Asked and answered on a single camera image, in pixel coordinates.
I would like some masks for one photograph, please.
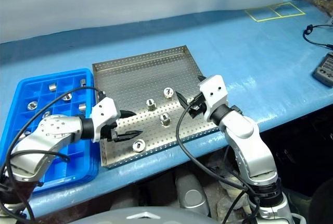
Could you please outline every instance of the perforated metal tray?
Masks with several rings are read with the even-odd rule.
[[[184,109],[175,94],[171,99],[164,98],[163,90],[171,87],[186,98],[192,97],[199,93],[197,76],[202,75],[186,46],[93,64],[93,72],[99,89],[112,97],[121,109],[137,113],[134,117],[119,119],[117,133],[143,130],[138,138],[146,142],[145,151],[138,154],[132,149],[135,140],[101,141],[102,166],[111,168],[125,164],[176,144],[175,129]],[[155,111],[146,108],[146,100],[150,98],[156,102]],[[164,112],[170,114],[168,127],[160,122]],[[202,116],[191,119],[187,115],[180,137],[188,141],[213,131],[217,131],[215,125],[205,122]]]

